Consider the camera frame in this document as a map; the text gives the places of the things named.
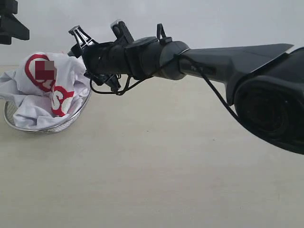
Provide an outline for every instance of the beige table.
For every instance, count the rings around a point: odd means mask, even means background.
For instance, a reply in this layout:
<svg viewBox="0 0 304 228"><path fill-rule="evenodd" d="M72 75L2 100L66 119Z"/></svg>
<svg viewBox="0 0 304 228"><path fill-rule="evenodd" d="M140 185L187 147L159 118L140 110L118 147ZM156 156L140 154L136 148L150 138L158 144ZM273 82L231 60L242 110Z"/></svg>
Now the beige table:
<svg viewBox="0 0 304 228"><path fill-rule="evenodd" d="M1 228L304 225L304 156L246 132L198 78L93 95L58 134L0 130Z"/></svg>

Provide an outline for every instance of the red logo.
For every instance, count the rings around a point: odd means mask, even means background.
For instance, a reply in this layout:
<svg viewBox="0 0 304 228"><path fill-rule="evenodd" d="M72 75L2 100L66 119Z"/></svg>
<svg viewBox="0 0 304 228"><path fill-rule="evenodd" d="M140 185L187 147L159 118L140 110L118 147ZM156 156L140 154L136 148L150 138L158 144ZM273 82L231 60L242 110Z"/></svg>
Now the red logo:
<svg viewBox="0 0 304 228"><path fill-rule="evenodd" d="M50 61L46 55L32 55L27 60L24 70L34 85L44 92L52 91L52 87L55 84L55 75L57 74L57 70L54 67L54 62Z"/></svg>
<svg viewBox="0 0 304 228"><path fill-rule="evenodd" d="M74 92L68 92L62 86L55 86L52 99L52 112L61 117L66 115L71 106L73 96Z"/></svg>

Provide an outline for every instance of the wire basket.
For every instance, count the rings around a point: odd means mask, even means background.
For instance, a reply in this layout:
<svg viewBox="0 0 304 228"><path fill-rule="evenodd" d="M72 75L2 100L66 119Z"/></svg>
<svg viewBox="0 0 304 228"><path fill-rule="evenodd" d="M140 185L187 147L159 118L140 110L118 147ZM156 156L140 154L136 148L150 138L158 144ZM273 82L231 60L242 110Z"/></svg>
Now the wire basket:
<svg viewBox="0 0 304 228"><path fill-rule="evenodd" d="M44 129L25 129L25 128L16 127L13 115L16 112L17 107L15 106L15 104L13 102L6 102L5 103L5 105L4 105L4 119L5 119L6 123L10 127L14 128L16 130L19 130L19 131L33 133L33 134L52 134L52 133L58 133L58 132L61 132L61 131L65 130L72 123L74 123L76 121L76 119L80 116L80 114L84 110L85 106L87 105L87 102L89 101L89 99L91 97L91 94L92 94L92 91L90 91L89 95L84 100L84 103L75 112L75 114L73 114L69 118L67 118L67 119L65 119L65 120L57 123L56 125L50 126L48 128L44 128Z"/></svg>

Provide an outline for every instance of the white cloth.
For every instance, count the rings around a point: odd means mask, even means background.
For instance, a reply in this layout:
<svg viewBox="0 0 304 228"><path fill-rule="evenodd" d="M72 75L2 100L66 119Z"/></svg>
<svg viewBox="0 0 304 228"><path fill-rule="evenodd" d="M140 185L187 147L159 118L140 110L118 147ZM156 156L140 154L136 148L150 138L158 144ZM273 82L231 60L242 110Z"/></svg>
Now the white cloth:
<svg viewBox="0 0 304 228"><path fill-rule="evenodd" d="M36 61L53 61L54 79L36 80ZM43 129L73 115L89 95L89 79L81 59L58 53L35 53L16 70L0 76L0 98L18 107L15 125Z"/></svg>

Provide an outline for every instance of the white background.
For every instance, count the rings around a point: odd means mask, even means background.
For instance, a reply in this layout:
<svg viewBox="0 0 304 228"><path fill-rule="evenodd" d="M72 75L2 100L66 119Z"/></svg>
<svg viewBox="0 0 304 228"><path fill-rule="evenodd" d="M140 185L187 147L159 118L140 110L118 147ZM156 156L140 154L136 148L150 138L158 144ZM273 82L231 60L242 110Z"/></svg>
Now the white background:
<svg viewBox="0 0 304 228"><path fill-rule="evenodd" d="M303 0L20 0L31 40L1 46L0 62L68 51L75 25L111 41L117 18L134 38L155 35L163 23L191 48L300 47L303 8ZM199 78L153 78L122 97L93 95L54 135L24 134L0 118L0 145L1 228L304 224L304 156L244 130Z"/></svg>
<svg viewBox="0 0 304 228"><path fill-rule="evenodd" d="M122 19L135 39L167 35L191 48L270 43L302 46L302 0L20 0L17 18L30 29L30 41L1 46L0 64L14 65L35 51L67 52L75 25L98 42L114 40L110 24Z"/></svg>

